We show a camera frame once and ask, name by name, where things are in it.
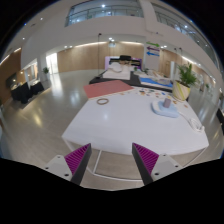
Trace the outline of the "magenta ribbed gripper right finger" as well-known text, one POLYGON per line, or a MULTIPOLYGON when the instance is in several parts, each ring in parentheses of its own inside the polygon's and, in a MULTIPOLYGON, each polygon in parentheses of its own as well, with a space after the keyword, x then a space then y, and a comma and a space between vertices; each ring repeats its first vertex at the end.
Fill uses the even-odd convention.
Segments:
POLYGON ((132 144, 132 154, 145 185, 182 169, 169 155, 157 154, 137 143, 132 144))

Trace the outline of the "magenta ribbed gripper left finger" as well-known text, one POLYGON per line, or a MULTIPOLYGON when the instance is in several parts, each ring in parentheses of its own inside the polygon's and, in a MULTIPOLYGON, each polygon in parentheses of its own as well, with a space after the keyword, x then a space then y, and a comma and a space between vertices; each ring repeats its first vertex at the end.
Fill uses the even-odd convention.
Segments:
POLYGON ((56 176, 79 185, 92 154, 91 144, 86 144, 66 156, 56 155, 44 169, 56 176))

